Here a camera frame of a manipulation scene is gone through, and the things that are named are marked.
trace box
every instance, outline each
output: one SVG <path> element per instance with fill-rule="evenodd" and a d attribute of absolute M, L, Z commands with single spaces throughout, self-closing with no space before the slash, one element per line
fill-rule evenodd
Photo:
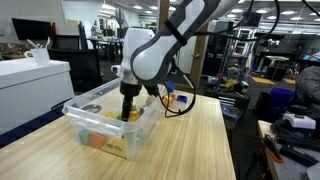
<path fill-rule="evenodd" d="M 119 85 L 120 80 L 116 79 L 78 96 L 64 104 L 63 113 L 71 119 L 79 143 L 133 160 L 159 119 L 160 99 L 153 98 L 142 115 L 137 112 L 140 117 L 136 121 L 118 120 L 124 97 Z M 162 85 L 159 91 L 166 92 Z M 142 88 L 133 102 L 137 110 L 146 105 L 148 97 Z"/>

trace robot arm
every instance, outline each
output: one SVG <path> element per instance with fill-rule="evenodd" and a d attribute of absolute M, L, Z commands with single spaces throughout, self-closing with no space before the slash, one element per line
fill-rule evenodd
<path fill-rule="evenodd" d="M 183 1 L 159 32 L 133 52 L 130 67 L 136 79 L 144 85 L 159 84 L 167 76 L 172 58 L 184 43 L 203 24 L 223 15 L 237 2 L 238 0 Z"/>
<path fill-rule="evenodd" d="M 179 49 L 203 24 L 225 14 L 238 1 L 184 0 L 156 35 L 148 29 L 129 28 L 118 69 L 120 92 L 125 96 L 123 121 L 128 121 L 133 97 L 139 95 L 141 84 L 150 95 L 157 96 L 157 84 L 165 80 Z"/>

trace plastic container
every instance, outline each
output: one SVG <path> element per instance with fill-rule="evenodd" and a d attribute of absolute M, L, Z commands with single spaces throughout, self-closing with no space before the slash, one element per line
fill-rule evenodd
<path fill-rule="evenodd" d="M 159 118 L 160 101 L 154 98 L 134 122 L 118 120 L 123 102 L 119 85 L 116 79 L 78 96 L 64 104 L 63 113 L 70 117 L 79 143 L 133 160 Z M 164 86 L 160 85 L 159 90 L 163 94 Z M 138 111 L 148 97 L 142 88 L 133 102 Z"/>
<path fill-rule="evenodd" d="M 284 88 L 272 88 L 270 92 L 269 107 L 266 112 L 266 120 L 275 122 L 291 102 L 294 92 Z"/>

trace cable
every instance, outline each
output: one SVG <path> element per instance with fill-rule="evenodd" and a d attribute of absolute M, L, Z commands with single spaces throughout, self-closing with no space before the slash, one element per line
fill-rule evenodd
<path fill-rule="evenodd" d="M 271 131 L 274 134 L 276 134 L 276 139 L 278 141 L 284 140 L 287 142 L 291 142 L 294 145 L 299 147 L 320 150 L 319 140 L 311 137 L 302 137 L 294 132 L 287 130 L 286 128 L 283 127 L 283 126 L 286 126 L 286 123 L 289 123 L 289 122 L 278 120 L 270 126 Z"/>
<path fill-rule="evenodd" d="M 265 39 L 267 38 L 269 35 L 271 35 L 271 33 L 275 30 L 275 28 L 277 27 L 278 23 L 279 23 L 279 19 L 280 19 L 280 4 L 278 0 L 274 0 L 275 5 L 276 5 L 276 9 L 277 9 L 277 18 L 276 21 L 273 25 L 273 27 L 270 29 L 270 31 L 261 36 L 258 37 L 256 39 L 244 39 L 244 38 L 238 38 L 238 37 L 233 37 L 231 35 L 226 35 L 226 34 L 219 34 L 219 33 L 214 33 L 214 32 L 196 32 L 194 35 L 195 36 L 207 36 L 207 35 L 215 35 L 215 36 L 224 36 L 230 39 L 235 39 L 235 40 L 239 40 L 239 41 L 245 41 L 245 42 L 249 42 L 249 41 L 257 41 L 257 40 L 261 40 L 261 39 Z"/>
<path fill-rule="evenodd" d="M 288 43 L 284 42 L 283 40 L 280 40 L 280 41 L 281 41 L 283 44 L 285 44 L 285 45 L 287 45 L 287 46 L 289 46 L 289 47 L 291 47 L 291 48 L 293 48 L 293 49 L 296 48 L 296 47 L 293 47 L 293 46 L 289 45 Z M 317 60 L 320 61 L 320 59 L 317 58 L 316 56 L 313 56 L 313 55 L 311 55 L 311 54 L 309 54 L 309 53 L 306 53 L 305 51 L 301 51 L 301 52 L 304 53 L 304 54 L 306 54 L 306 55 L 309 55 L 309 56 L 311 56 L 311 57 L 313 57 L 313 58 L 316 58 Z"/>
<path fill-rule="evenodd" d="M 181 75 L 185 78 L 185 80 L 188 82 L 189 86 L 192 88 L 192 90 L 193 90 L 193 99 L 192 99 L 192 102 L 191 102 L 191 104 L 189 105 L 189 107 L 188 107 L 187 109 L 183 110 L 183 111 L 181 111 L 180 109 L 179 109 L 179 111 L 172 111 L 172 110 L 170 110 L 170 109 L 169 109 L 170 93 L 169 93 L 168 87 L 166 86 L 166 82 L 163 81 L 163 84 L 164 84 L 164 86 L 166 87 L 167 94 L 168 94 L 168 102 L 167 102 L 167 104 L 164 104 L 164 102 L 162 101 L 160 92 L 159 92 L 159 95 L 158 95 L 158 96 L 159 96 L 159 98 L 160 98 L 161 104 L 162 104 L 163 107 L 166 109 L 166 111 L 165 111 L 165 117 L 166 117 L 166 118 L 181 116 L 181 115 L 184 115 L 184 114 L 188 113 L 188 112 L 193 108 L 193 106 L 195 105 L 196 95 L 197 95 L 196 87 L 195 87 L 194 83 L 192 82 L 192 80 L 191 80 L 188 76 L 186 76 L 186 74 L 185 74 L 184 72 L 182 72 L 179 67 L 177 67 L 177 65 L 175 64 L 174 59 L 173 59 L 171 62 L 172 62 L 173 68 L 175 68 L 175 69 L 177 70 L 177 73 L 178 73 L 178 74 L 181 74 Z M 171 112 L 171 113 L 173 113 L 174 115 L 168 116 L 168 115 L 167 115 L 168 111 Z"/>
<path fill-rule="evenodd" d="M 301 1 L 303 2 L 303 4 L 305 4 L 305 5 L 310 9 L 310 11 L 316 13 L 316 15 L 317 15 L 318 17 L 320 17 L 319 12 L 316 11 L 306 0 L 301 0 Z"/>

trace office chair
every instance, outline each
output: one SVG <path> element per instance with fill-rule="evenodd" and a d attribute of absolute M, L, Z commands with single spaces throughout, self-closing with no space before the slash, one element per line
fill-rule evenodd
<path fill-rule="evenodd" d="M 98 50 L 48 49 L 50 59 L 69 62 L 74 92 L 87 92 L 102 84 Z"/>
<path fill-rule="evenodd" d="M 79 34 L 80 34 L 81 49 L 89 49 L 87 38 L 86 38 L 86 31 L 84 29 L 82 21 L 79 22 L 78 28 L 79 28 Z"/>
<path fill-rule="evenodd" d="M 53 49 L 76 50 L 79 49 L 79 36 L 55 35 L 52 42 Z"/>

